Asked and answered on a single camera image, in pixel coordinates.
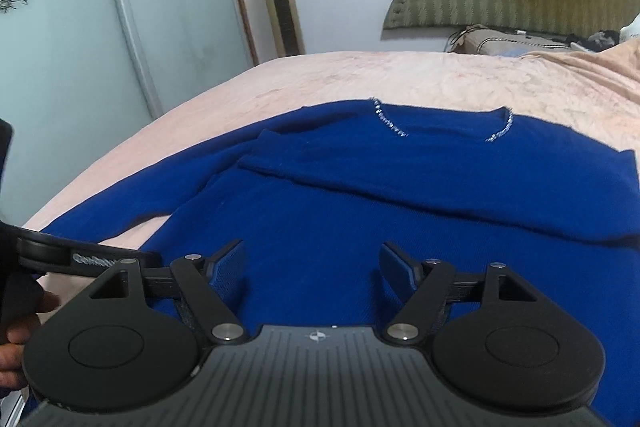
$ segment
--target screw head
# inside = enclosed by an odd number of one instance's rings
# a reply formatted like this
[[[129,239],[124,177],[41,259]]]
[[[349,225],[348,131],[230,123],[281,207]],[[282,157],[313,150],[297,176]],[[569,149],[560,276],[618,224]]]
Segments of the screw head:
[[[211,330],[211,334],[221,341],[234,341],[244,334],[244,329],[238,324],[222,323]]]
[[[417,337],[418,333],[418,328],[414,325],[402,322],[392,324],[386,329],[386,334],[388,334],[392,339],[396,339],[398,341],[410,341]]]

